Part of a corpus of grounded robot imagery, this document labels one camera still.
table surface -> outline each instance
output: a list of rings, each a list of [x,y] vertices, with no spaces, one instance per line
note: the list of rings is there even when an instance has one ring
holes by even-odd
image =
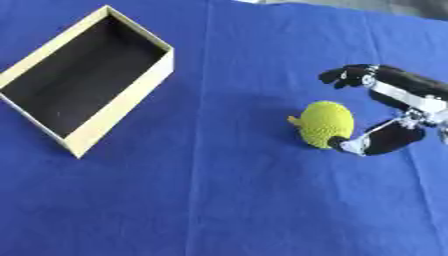
[[[0,1],[0,69],[100,7]],[[448,253],[448,148],[358,158],[306,146],[316,100],[356,134],[396,113],[319,72],[383,63],[448,81],[448,24],[309,5],[107,2],[176,48],[176,71],[82,160],[0,104],[0,255]]]

robotic hand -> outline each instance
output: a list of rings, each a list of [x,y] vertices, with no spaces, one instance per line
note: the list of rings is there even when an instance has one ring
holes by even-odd
[[[357,155],[378,155],[405,147],[425,137],[424,127],[438,127],[448,144],[448,84],[386,65],[347,65],[320,74],[336,89],[365,87],[370,97],[403,111],[403,115],[375,125],[360,137],[334,137],[329,145]]]

cardboard box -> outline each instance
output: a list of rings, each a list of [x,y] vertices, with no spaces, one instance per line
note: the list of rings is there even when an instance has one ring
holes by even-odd
[[[0,74],[0,97],[76,157],[159,85],[174,49],[110,6]]]

green ball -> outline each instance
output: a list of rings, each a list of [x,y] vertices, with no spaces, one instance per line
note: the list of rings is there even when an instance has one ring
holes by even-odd
[[[350,138],[355,121],[350,111],[343,105],[318,101],[308,105],[300,119],[288,120],[299,128],[303,140],[317,148],[330,149],[328,140],[334,136]]]

yarn ball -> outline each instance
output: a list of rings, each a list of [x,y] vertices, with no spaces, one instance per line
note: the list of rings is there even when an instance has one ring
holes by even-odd
[[[328,140],[333,136],[349,139],[355,126],[351,112],[330,101],[314,102],[302,112],[300,119],[290,116],[288,120],[299,128],[306,143],[321,149],[331,148]]]

